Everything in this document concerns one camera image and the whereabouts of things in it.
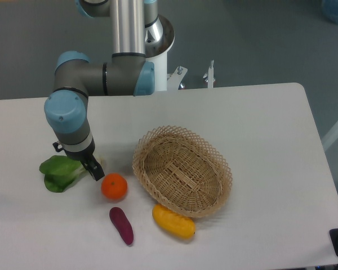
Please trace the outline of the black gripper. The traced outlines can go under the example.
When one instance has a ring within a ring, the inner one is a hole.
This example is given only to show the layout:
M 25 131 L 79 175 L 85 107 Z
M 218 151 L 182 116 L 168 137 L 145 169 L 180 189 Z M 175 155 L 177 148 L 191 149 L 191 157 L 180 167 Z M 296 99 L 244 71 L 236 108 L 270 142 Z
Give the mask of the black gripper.
M 80 161 L 95 181 L 99 181 L 105 176 L 101 164 L 94 157 L 94 141 L 90 143 L 82 142 L 77 145 L 64 145 L 57 141 L 52 145 L 56 152 L 63 151 L 70 159 Z

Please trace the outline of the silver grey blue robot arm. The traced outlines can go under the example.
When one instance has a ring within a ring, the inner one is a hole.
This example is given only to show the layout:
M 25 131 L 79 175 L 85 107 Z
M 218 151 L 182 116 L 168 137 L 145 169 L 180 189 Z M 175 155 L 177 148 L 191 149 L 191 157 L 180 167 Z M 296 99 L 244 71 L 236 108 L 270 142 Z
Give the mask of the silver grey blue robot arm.
M 44 105 L 57 136 L 57 152 L 79 161 L 94 180 L 104 171 L 94 157 L 95 142 L 87 119 L 90 96 L 146 96 L 154 93 L 154 63 L 147 61 L 146 31 L 159 21 L 157 1 L 76 1 L 89 18 L 110 17 L 113 54 L 110 63 L 93 64 L 81 52 L 62 53 L 53 93 Z

